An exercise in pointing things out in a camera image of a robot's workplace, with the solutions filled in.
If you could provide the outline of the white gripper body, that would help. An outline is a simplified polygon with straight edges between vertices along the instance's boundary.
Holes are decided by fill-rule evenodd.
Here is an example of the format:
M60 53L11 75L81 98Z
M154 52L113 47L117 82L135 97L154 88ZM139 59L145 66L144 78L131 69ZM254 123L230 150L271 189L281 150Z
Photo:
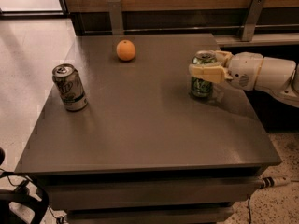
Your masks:
M263 55L241 52L232 57L228 63L229 75L233 78L229 84L234 88L252 91L258 72L263 63Z

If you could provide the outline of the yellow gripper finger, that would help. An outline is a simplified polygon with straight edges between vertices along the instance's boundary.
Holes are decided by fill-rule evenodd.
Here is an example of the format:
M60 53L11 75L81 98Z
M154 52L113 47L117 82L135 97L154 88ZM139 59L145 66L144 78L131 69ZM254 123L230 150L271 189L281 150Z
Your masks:
M221 65L223 67L227 67L228 63L231 61L233 58L233 54L229 51L221 51L221 50L216 50L216 59L218 62L221 62Z
M226 80L233 79L228 70L221 65L209 66L190 64L189 72L192 77L212 83L222 83Z

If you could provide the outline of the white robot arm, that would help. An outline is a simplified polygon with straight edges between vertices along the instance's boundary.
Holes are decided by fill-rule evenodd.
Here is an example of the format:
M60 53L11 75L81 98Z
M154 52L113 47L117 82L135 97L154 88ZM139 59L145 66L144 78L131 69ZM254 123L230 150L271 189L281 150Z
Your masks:
M251 52L202 50L195 53L189 72L207 82L263 91L283 104L299 107L299 67L292 60Z

